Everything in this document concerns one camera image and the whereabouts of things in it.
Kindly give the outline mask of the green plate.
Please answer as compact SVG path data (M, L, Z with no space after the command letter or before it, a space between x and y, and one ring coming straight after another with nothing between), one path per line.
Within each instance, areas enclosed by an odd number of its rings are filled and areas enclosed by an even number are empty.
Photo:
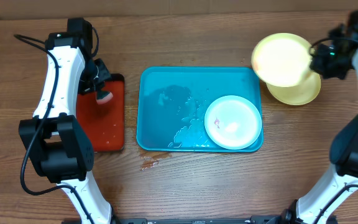
M273 97L284 104L305 105L318 96L321 89L321 78L319 74L312 73L297 86L277 87L267 84L267 88Z
M311 44L289 33L272 34L254 48L251 65L265 83L277 87L297 86L311 75Z

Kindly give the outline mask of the light blue plate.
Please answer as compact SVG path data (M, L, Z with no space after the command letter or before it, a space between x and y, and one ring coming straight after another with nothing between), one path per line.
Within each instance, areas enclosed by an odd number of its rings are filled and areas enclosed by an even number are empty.
M262 132L262 118L249 100L227 95L214 100L205 112L204 128L209 138L228 150L245 149L257 141Z

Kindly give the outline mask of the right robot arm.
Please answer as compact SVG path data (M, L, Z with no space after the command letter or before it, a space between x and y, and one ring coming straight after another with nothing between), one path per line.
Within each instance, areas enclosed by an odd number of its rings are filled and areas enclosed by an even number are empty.
M358 82L358 26L329 33L330 46L323 40L313 43L310 69L324 79L344 79L350 69ZM294 200L270 223L336 223L331 216L353 192L358 190L358 114L336 135L329 152L330 166L314 187Z

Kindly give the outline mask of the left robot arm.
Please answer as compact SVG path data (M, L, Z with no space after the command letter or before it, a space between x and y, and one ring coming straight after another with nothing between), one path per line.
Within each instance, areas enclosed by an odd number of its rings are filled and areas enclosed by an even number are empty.
M51 33L47 40L16 34L15 38L47 54L48 69L41 99L31 119L19 123L26 153L20 183L30 195L63 190L80 215L80 223L119 223L103 197L92 168L91 141L76 118L80 93L103 90L109 72L95 59L99 47L96 29Z

